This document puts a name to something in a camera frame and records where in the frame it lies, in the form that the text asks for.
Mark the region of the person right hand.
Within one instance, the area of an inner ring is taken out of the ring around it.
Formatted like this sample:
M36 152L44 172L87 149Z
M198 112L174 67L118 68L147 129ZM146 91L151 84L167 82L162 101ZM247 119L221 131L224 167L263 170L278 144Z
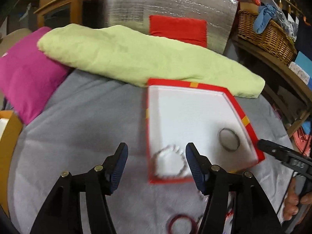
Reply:
M301 199L299 199L298 195L295 193L295 188L296 188L296 179L293 177L289 184L287 197L284 202L285 207L283 209L282 215L285 221L291 220L293 216L295 216L299 211L299 208L297 207L299 203L301 203L302 205L307 205L307 209L299 221L300 223L302 219L305 217L305 215L307 214L309 208L311 207L312 195L311 195L311 192L309 192L308 194L303 196Z

